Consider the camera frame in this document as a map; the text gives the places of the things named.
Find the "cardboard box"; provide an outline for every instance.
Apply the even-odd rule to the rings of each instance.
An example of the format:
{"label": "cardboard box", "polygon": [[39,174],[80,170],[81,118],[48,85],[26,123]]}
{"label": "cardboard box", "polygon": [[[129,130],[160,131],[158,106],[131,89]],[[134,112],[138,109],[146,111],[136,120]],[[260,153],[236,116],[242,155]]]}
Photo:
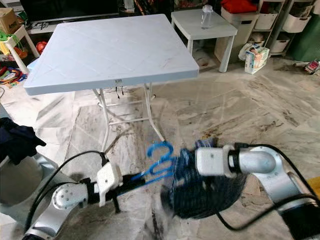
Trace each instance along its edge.
{"label": "cardboard box", "polygon": [[0,8],[0,30],[5,34],[14,34],[20,27],[13,8]]}

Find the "tile floor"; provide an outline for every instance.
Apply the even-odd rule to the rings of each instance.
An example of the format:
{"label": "tile floor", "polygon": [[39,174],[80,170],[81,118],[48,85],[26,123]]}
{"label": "tile floor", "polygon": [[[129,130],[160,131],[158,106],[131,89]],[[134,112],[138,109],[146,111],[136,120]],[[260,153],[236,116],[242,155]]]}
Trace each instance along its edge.
{"label": "tile floor", "polygon": [[[271,58],[255,75],[244,73],[242,63],[230,64],[227,73],[217,69],[210,61],[197,79],[154,86],[154,119],[175,153],[208,137],[218,137],[221,144],[268,143],[283,150],[306,178],[319,176],[320,76],[306,75],[281,58]],[[118,103],[139,99],[143,91],[125,87],[124,96],[118,99],[109,88],[105,95],[108,102]],[[101,147],[105,123],[90,90],[28,96],[19,84],[6,90],[1,103],[16,123],[35,128],[47,143],[38,151],[58,164],[81,151]],[[145,115],[141,109],[138,104],[111,108],[110,120]],[[148,122],[113,126],[107,156],[119,164],[123,174],[136,173],[156,160],[146,158],[145,152],[158,140]],[[94,178],[100,165],[93,160],[80,157],[64,172],[76,180]],[[236,233],[227,230],[216,216],[201,220],[172,218],[160,204],[159,190],[160,185],[154,184],[122,195],[119,214],[115,214],[112,203],[83,209],[68,222],[60,239],[291,239],[275,212]],[[250,176],[241,198],[223,215],[231,224],[239,225],[270,204],[258,181]],[[22,234],[20,225],[0,215],[1,240],[20,239]]]}

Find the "red item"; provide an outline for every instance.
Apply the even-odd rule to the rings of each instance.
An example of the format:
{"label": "red item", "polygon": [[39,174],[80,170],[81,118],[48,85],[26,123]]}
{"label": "red item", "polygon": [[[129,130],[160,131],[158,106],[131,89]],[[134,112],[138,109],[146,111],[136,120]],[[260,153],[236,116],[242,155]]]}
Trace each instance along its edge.
{"label": "red item", "polygon": [[222,0],[221,6],[231,14],[250,13],[258,10],[250,0]]}
{"label": "red item", "polygon": [[45,49],[46,45],[47,45],[46,41],[39,41],[36,44],[36,49],[38,50],[39,54],[42,54],[42,52]]}

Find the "white folding table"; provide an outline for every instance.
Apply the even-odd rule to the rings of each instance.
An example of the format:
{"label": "white folding table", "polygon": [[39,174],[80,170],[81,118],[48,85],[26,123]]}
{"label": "white folding table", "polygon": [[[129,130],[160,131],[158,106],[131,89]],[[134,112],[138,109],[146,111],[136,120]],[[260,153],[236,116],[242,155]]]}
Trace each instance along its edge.
{"label": "white folding table", "polygon": [[171,24],[177,26],[188,39],[187,48],[192,54],[194,40],[216,39],[228,37],[219,71],[226,72],[229,58],[238,30],[216,12],[211,16],[211,27],[201,28],[202,9],[174,11],[171,13]]}
{"label": "white folding table", "polygon": [[[152,120],[152,83],[195,78],[198,73],[165,15],[133,16],[59,24],[24,88],[29,95],[92,89],[106,122],[104,151],[114,124],[149,120],[164,141]],[[109,122],[103,88],[137,84],[144,84],[148,117]]]}

